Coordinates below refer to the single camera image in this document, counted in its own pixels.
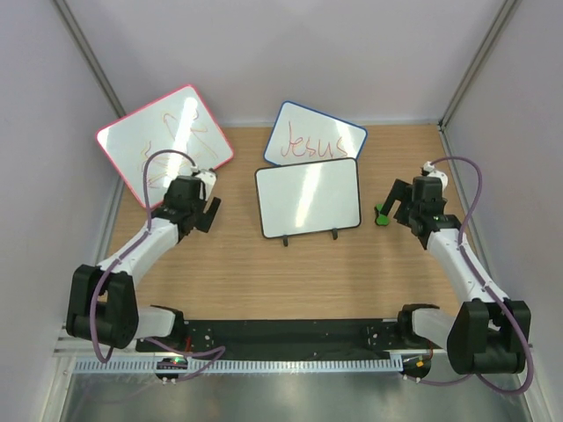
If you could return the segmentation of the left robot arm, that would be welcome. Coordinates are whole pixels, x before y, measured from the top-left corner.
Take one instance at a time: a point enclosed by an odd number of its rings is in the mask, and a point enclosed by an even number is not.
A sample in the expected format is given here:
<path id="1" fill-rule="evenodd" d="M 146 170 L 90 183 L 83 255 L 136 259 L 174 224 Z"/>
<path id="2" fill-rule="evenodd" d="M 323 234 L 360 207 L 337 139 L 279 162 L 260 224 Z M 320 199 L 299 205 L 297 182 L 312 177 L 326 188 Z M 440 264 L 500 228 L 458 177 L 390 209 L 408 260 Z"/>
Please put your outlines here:
<path id="1" fill-rule="evenodd" d="M 123 349 L 132 341 L 155 338 L 168 352 L 186 342 L 182 312 L 161 306 L 141 309 L 135 288 L 151 267 L 190 232 L 208 232 L 221 200 L 211 196 L 210 170 L 178 176 L 147 222 L 113 256 L 73 274 L 65 329 L 74 338 Z"/>

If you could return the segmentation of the black framed whiteboard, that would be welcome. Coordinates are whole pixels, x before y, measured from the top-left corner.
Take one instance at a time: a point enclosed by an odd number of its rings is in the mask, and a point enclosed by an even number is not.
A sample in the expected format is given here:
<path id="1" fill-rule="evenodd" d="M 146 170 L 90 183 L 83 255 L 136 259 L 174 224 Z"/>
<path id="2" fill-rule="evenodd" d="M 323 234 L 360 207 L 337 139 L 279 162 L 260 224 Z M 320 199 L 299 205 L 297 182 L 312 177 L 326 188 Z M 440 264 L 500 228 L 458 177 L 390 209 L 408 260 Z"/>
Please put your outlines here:
<path id="1" fill-rule="evenodd" d="M 353 158 L 261 168 L 254 180 L 266 239 L 329 232 L 362 223 L 358 164 Z"/>

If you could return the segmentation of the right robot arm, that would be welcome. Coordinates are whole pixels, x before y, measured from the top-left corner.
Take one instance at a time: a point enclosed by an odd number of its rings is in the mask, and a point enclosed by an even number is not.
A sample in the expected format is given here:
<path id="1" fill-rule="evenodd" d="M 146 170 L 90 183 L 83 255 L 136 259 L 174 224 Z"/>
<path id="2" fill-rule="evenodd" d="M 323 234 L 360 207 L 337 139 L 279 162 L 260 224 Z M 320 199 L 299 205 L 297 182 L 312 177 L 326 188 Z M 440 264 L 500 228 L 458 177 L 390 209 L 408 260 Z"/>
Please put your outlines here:
<path id="1" fill-rule="evenodd" d="M 523 301 L 513 301 L 490 278 L 467 242 L 463 225 L 445 214 L 442 179 L 429 174 L 412 182 L 397 179 L 376 222 L 392 216 L 408 227 L 441 266 L 460 301 L 456 318 L 443 334 L 428 334 L 417 317 L 396 327 L 399 343 L 415 348 L 427 338 L 443 347 L 452 369 L 460 375 L 520 374 L 532 369 L 529 347 L 531 312 Z"/>

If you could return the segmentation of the green black eraser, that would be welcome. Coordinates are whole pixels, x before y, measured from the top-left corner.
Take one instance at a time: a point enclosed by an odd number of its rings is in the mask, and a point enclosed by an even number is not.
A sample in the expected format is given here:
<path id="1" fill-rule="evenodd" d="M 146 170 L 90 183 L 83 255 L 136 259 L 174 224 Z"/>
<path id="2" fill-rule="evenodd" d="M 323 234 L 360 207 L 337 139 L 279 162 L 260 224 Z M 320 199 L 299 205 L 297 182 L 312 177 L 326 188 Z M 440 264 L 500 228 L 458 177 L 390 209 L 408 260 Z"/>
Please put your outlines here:
<path id="1" fill-rule="evenodd" d="M 382 211 L 382 209 L 384 208 L 383 204 L 376 204 L 374 207 L 374 211 L 375 211 L 375 224 L 379 227 L 385 227 L 389 225 L 389 217 L 388 215 L 385 215 Z"/>

